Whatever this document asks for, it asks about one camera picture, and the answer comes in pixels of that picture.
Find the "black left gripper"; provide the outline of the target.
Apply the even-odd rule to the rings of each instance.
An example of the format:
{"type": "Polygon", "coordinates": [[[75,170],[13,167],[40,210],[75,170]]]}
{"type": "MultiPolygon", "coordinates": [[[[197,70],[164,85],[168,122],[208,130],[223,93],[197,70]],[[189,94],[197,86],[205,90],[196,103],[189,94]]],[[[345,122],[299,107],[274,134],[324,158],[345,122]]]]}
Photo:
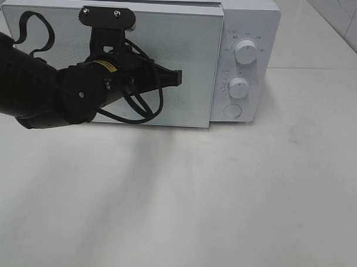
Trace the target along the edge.
{"type": "Polygon", "coordinates": [[[125,36],[135,22],[128,8],[88,6],[81,8],[79,21],[92,28],[90,55],[84,62],[60,70],[61,112],[71,124],[91,122],[97,114],[125,124],[143,124],[156,112],[142,97],[160,86],[178,87],[182,70],[170,70],[155,64],[134,42],[125,36]],[[104,108],[120,99],[136,112],[139,119],[128,119],[104,108]]]}

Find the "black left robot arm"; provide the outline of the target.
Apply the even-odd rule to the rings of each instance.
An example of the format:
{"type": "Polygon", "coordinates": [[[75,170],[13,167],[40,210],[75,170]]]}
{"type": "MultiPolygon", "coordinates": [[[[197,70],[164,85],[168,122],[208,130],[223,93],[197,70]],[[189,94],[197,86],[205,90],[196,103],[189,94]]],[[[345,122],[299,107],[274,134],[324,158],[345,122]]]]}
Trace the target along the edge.
{"type": "Polygon", "coordinates": [[[125,37],[136,22],[128,8],[88,6],[79,21],[91,28],[90,54],[85,61],[57,70],[17,45],[28,34],[28,20],[37,17],[47,28],[42,51],[55,43],[52,25],[43,15],[25,11],[19,18],[19,37],[0,32],[0,113],[14,117],[28,129],[58,128],[91,122],[97,114],[125,124],[133,120],[105,110],[119,99],[139,115],[144,124],[159,115],[143,99],[143,93],[182,84],[182,71],[162,67],[125,37]]]}

